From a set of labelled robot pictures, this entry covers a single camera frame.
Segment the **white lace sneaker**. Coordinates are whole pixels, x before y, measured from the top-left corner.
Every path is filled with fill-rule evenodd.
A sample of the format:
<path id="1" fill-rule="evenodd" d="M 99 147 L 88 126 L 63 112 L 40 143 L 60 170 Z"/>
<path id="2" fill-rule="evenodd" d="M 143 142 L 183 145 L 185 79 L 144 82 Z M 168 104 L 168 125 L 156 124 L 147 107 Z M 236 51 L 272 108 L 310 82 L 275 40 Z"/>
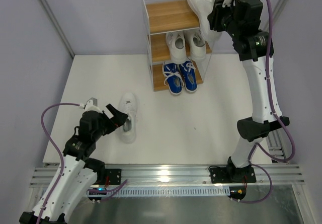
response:
<path id="1" fill-rule="evenodd" d="M 184 63 L 187 54 L 183 31 L 166 33 L 166 43 L 170 52 L 171 61 L 175 64 Z"/>
<path id="2" fill-rule="evenodd" d="M 184 32 L 185 39 L 190 47 L 190 56 L 194 61 L 203 61 L 206 58 L 206 42 L 199 29 Z"/>

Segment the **blue canvas sneaker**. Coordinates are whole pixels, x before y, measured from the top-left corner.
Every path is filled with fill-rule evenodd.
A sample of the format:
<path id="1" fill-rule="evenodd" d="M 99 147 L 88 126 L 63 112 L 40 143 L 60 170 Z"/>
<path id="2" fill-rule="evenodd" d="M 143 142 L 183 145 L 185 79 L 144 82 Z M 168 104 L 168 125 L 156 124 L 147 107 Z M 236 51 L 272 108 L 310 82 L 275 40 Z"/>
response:
<path id="1" fill-rule="evenodd" d="M 184 80 L 186 91 L 194 93 L 197 90 L 196 68 L 194 64 L 187 60 L 179 65 L 179 69 Z"/>
<path id="2" fill-rule="evenodd" d="M 175 63 L 163 63 L 164 85 L 168 86 L 172 95 L 179 95 L 184 87 L 184 82 L 180 74 L 178 65 Z"/>

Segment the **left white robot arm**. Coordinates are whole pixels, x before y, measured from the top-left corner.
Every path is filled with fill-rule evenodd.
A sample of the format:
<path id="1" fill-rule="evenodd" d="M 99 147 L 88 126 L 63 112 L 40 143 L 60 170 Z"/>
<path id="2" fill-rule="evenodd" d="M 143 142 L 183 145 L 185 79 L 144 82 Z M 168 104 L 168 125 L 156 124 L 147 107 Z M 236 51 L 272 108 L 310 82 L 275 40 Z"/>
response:
<path id="1" fill-rule="evenodd" d="M 108 117 L 92 100 L 79 107 L 84 112 L 64 150 L 58 151 L 60 164 L 52 181 L 32 211 L 22 213 L 20 223 L 68 223 L 89 188 L 103 180 L 105 163 L 90 155 L 96 142 L 123 126 L 128 115 L 108 104 Z"/>

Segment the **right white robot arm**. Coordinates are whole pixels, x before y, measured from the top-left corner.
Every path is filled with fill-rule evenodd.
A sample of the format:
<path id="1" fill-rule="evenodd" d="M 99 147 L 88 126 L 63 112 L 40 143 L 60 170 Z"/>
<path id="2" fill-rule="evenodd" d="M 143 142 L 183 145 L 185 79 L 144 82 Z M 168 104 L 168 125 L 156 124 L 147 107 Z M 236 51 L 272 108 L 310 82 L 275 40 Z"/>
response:
<path id="1" fill-rule="evenodd" d="M 272 72 L 274 48 L 271 31 L 260 30 L 261 0 L 215 0 L 208 16 L 210 28 L 227 32 L 249 81 L 252 115 L 237 122 L 240 138 L 224 167 L 210 166 L 213 184 L 256 182 L 251 159 L 270 132 L 288 126 L 279 108 Z"/>

